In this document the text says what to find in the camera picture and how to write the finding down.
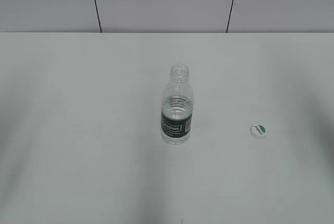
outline green label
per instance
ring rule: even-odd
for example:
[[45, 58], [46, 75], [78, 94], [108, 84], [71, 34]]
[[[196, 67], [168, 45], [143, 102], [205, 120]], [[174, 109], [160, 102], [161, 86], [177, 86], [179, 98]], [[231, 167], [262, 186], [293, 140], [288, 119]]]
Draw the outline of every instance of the green label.
[[192, 114], [184, 120], [172, 120], [161, 112], [161, 129], [172, 138], [181, 138], [190, 132]]

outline bottle cap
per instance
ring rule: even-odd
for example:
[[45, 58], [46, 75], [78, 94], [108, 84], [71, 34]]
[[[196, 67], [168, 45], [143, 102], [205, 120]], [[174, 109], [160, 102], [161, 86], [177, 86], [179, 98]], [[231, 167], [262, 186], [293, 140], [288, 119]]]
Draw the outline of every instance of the bottle cap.
[[252, 126], [250, 126], [250, 133], [252, 134], [252, 136], [254, 138], [257, 139], [263, 139], [264, 137], [266, 137], [267, 135], [267, 130], [264, 126], [259, 125], [259, 124], [254, 124]]

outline bottle neck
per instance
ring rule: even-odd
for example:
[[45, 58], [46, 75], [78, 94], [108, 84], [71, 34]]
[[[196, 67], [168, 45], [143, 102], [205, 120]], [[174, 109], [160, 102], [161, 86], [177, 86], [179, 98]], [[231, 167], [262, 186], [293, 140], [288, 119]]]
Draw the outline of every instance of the bottle neck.
[[171, 81], [187, 82], [189, 81], [189, 69], [186, 65], [176, 64], [171, 69]]

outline bottle opening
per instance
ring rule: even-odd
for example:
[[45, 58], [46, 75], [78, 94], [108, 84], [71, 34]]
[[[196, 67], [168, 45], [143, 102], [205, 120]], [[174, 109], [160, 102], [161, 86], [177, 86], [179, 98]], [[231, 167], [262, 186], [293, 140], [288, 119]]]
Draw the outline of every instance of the bottle opening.
[[189, 68], [184, 64], [176, 64], [172, 66], [171, 78], [177, 81], [185, 81], [189, 79]]

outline water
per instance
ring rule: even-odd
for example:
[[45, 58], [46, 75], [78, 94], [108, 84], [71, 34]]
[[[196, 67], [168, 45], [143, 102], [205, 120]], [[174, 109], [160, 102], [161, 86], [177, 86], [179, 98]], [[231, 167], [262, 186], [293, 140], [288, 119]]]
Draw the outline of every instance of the water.
[[[174, 95], [162, 103], [162, 113], [172, 120], [184, 120], [193, 113], [193, 103], [185, 96]], [[190, 132], [181, 138], [172, 138], [161, 130], [162, 138], [170, 144], [182, 144], [188, 140]]]

